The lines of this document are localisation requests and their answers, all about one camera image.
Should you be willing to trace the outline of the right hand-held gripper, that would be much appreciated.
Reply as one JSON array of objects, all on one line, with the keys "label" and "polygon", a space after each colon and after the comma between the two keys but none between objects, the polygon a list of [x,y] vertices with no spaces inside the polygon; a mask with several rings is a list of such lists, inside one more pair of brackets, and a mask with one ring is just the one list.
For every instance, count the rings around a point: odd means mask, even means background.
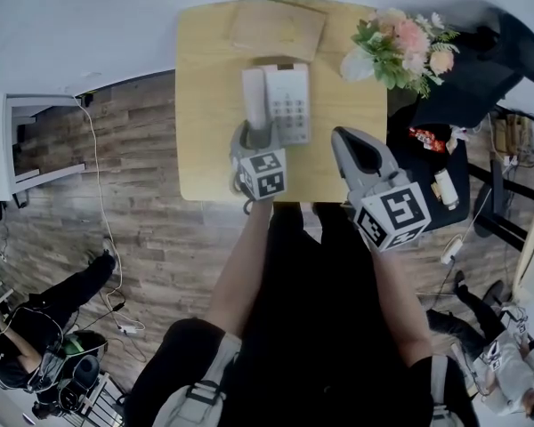
[{"label": "right hand-held gripper", "polygon": [[[392,152],[379,139],[338,126],[332,131],[331,146],[340,176],[350,190],[347,199],[354,210],[353,222],[373,248],[384,252],[402,246],[431,223],[419,184],[399,169]],[[376,182],[381,175],[387,176]]]}]

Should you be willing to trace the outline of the person's left forearm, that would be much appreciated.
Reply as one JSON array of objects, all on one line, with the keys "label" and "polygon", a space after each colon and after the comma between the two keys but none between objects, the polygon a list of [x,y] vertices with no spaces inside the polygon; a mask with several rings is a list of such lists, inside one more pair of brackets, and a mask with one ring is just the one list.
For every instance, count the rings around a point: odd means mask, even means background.
[{"label": "person's left forearm", "polygon": [[256,201],[222,269],[205,321],[240,336],[259,293],[265,262],[272,199]]}]

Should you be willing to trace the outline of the white crumpled wrapper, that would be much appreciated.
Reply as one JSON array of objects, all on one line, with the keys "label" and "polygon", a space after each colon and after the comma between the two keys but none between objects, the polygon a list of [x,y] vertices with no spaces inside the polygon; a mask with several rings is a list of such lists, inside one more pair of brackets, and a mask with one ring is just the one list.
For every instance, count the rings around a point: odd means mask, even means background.
[{"label": "white crumpled wrapper", "polygon": [[457,127],[452,125],[450,127],[450,137],[446,142],[446,150],[449,154],[452,154],[457,148],[458,142],[467,142],[469,140],[467,129],[464,127]]}]

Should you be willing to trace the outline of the white cylindrical bottle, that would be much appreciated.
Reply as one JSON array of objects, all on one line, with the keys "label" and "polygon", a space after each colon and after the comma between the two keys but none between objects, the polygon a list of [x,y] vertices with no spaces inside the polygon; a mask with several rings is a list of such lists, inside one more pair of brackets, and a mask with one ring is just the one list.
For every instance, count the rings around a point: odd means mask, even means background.
[{"label": "white cylindrical bottle", "polygon": [[438,193],[441,202],[449,209],[455,210],[459,205],[459,198],[453,181],[446,168],[434,174],[435,191]]}]

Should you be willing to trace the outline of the pink flower bouquet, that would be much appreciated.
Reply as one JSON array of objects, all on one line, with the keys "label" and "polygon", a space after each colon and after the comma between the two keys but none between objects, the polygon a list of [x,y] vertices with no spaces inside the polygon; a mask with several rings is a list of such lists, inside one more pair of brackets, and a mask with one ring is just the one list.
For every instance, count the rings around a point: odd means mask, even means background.
[{"label": "pink flower bouquet", "polygon": [[458,36],[437,12],[425,17],[398,9],[373,11],[358,22],[340,74],[347,82],[373,77],[389,90],[427,98],[454,68]]}]

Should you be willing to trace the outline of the black desk frame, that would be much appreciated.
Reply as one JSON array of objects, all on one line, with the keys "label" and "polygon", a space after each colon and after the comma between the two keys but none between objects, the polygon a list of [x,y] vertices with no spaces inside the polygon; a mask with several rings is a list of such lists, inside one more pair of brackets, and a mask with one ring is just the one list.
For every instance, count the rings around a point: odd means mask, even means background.
[{"label": "black desk frame", "polygon": [[490,161],[489,171],[469,163],[468,173],[483,182],[473,207],[474,233],[480,238],[494,235],[521,251],[528,232],[506,218],[508,199],[519,195],[534,201],[534,189],[506,179],[502,165],[496,159]]}]

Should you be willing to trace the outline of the white desk telephone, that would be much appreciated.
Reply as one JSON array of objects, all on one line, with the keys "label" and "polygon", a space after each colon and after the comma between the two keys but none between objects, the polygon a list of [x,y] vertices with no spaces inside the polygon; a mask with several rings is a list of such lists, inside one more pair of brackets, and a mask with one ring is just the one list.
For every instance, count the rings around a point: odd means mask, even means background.
[{"label": "white desk telephone", "polygon": [[282,146],[311,141],[310,78],[305,63],[261,66],[265,79],[267,115]]}]

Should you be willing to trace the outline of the red snack packet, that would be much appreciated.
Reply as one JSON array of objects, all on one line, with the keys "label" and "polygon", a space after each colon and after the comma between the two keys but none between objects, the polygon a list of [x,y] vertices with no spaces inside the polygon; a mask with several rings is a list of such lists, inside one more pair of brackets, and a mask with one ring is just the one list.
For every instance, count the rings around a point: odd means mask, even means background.
[{"label": "red snack packet", "polygon": [[421,142],[424,149],[436,153],[446,152],[446,142],[438,139],[437,136],[431,131],[410,127],[409,137],[413,137],[417,141]]}]

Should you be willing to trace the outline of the white telephone handset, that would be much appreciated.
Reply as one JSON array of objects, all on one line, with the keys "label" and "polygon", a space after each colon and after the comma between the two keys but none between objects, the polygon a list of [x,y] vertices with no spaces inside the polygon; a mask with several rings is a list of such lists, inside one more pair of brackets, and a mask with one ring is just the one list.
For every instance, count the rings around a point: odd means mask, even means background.
[{"label": "white telephone handset", "polygon": [[255,130],[262,130],[267,125],[266,92],[264,73],[261,68],[242,71],[242,88],[246,120]]}]

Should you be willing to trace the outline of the black rounded device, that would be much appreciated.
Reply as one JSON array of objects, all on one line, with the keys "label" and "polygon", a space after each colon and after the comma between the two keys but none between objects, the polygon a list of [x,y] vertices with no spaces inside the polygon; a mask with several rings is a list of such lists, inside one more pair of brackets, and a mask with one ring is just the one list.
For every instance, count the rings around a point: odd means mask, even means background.
[{"label": "black rounded device", "polygon": [[57,385],[58,402],[63,412],[76,412],[82,406],[100,371],[100,362],[94,355],[83,354],[69,359]]}]

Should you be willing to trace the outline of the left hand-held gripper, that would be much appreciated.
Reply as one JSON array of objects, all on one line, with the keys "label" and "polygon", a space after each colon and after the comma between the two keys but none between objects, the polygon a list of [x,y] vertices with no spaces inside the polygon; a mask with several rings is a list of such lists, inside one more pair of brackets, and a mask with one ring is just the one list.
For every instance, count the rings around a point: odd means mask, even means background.
[{"label": "left hand-held gripper", "polygon": [[270,149],[278,144],[273,123],[261,127],[244,120],[231,138],[231,192],[257,201],[274,197],[287,190],[287,159],[285,149]]}]

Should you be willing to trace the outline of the black side table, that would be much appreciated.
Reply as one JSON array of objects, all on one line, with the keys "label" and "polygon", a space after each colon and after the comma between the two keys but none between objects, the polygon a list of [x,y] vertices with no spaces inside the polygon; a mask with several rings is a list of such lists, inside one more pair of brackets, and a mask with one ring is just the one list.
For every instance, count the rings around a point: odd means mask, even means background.
[{"label": "black side table", "polygon": [[[395,156],[409,178],[416,181],[424,195],[431,223],[425,228],[437,230],[458,223],[467,218],[470,210],[470,181],[468,156],[464,141],[458,141],[451,151],[436,152],[424,147],[423,142],[410,134],[409,126],[392,125],[388,129],[386,145]],[[434,175],[445,169],[455,187],[458,205],[450,210],[436,197],[432,184]]]}]

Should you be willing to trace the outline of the person's right forearm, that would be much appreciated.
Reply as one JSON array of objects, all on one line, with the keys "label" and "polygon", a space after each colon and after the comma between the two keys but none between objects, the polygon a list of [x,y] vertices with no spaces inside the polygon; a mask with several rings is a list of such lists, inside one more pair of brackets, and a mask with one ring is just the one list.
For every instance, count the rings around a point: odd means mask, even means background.
[{"label": "person's right forearm", "polygon": [[384,320],[403,362],[412,367],[433,355],[431,330],[397,254],[370,250]]}]

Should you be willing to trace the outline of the person's black clothing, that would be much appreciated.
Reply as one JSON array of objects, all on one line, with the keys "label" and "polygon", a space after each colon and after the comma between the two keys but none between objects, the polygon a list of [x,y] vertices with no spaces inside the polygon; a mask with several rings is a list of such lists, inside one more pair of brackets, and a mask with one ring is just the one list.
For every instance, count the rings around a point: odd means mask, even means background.
[{"label": "person's black clothing", "polygon": [[464,377],[433,355],[408,367],[379,303],[370,250],[333,203],[273,201],[263,279],[240,336],[173,323],[125,401],[126,427],[165,427],[173,406],[217,427],[480,427]]}]

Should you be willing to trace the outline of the brown cardboard sheet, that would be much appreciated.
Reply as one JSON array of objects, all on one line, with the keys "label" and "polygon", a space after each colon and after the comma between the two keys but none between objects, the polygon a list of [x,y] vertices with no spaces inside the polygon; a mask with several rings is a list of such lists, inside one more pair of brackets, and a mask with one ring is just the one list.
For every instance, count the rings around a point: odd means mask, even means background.
[{"label": "brown cardboard sheet", "polygon": [[243,0],[231,26],[232,45],[255,57],[313,61],[326,14],[276,0]]}]

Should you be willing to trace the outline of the white power adapter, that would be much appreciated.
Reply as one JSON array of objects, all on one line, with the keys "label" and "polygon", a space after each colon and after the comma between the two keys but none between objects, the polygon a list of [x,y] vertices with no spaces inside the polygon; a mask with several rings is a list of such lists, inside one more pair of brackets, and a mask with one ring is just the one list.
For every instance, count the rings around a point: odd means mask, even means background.
[{"label": "white power adapter", "polygon": [[454,236],[443,249],[440,262],[443,265],[449,265],[451,262],[455,261],[457,253],[463,247],[463,244],[464,242],[461,235]]}]

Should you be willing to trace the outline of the black office chair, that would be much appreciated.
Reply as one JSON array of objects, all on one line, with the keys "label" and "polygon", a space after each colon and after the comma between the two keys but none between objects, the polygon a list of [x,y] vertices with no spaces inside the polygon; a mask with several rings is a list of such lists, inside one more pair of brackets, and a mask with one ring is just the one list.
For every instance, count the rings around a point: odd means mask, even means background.
[{"label": "black office chair", "polygon": [[508,12],[497,12],[494,28],[461,33],[455,45],[453,69],[417,102],[413,126],[473,128],[523,79],[534,83],[534,33]]}]

